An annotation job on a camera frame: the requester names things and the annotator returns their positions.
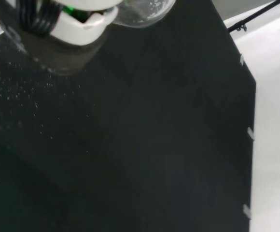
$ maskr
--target black surface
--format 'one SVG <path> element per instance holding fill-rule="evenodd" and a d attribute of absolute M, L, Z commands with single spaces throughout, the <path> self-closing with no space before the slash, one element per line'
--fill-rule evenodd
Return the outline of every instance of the black surface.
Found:
<path fill-rule="evenodd" d="M 255 82 L 211 1 L 113 27 L 51 76 L 0 37 L 0 231 L 247 232 Z"/>

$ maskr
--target green light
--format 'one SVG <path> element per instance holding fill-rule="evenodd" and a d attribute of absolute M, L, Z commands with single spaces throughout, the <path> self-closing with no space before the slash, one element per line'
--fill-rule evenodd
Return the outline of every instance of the green light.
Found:
<path fill-rule="evenodd" d="M 65 6 L 63 11 L 65 13 L 67 13 L 68 15 L 70 15 L 71 17 L 79 20 L 82 23 L 85 23 L 87 21 L 87 19 L 89 18 L 89 16 L 91 15 L 91 13 L 88 11 L 76 10 L 70 6 Z"/>

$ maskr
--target black backdrop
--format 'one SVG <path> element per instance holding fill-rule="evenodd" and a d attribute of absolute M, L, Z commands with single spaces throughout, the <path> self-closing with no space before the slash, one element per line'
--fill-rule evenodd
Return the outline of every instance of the black backdrop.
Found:
<path fill-rule="evenodd" d="M 113 27 L 83 72 L 0 37 L 0 231 L 247 232 L 255 81 L 209 0 Z"/>

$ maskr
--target black cable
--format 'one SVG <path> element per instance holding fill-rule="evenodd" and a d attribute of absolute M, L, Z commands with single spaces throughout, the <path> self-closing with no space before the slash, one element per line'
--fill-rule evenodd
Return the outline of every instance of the black cable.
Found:
<path fill-rule="evenodd" d="M 247 17 L 246 19 L 243 19 L 239 22 L 237 22 L 235 25 L 231 26 L 228 28 L 229 32 L 233 32 L 235 30 L 241 30 L 244 29 L 245 31 L 247 30 L 245 24 L 252 21 L 256 17 L 262 15 L 263 13 L 271 10 L 273 7 L 276 7 L 277 5 L 280 4 L 280 0 L 275 0 L 273 3 L 269 4 L 268 6 L 262 8 L 261 10 L 257 11 L 256 13 L 252 14 L 251 16 Z"/>
<path fill-rule="evenodd" d="M 37 0 L 17 0 L 19 23 L 23 30 L 47 36 L 55 27 L 63 5 L 53 0 L 43 0 L 37 9 Z"/>

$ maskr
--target black panel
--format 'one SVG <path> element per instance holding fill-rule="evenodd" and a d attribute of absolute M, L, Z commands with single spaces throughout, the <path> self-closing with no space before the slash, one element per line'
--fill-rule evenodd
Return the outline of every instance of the black panel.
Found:
<path fill-rule="evenodd" d="M 0 37 L 0 231 L 248 231 L 255 81 L 211 1 L 113 27 L 74 77 L 10 44 Z"/>

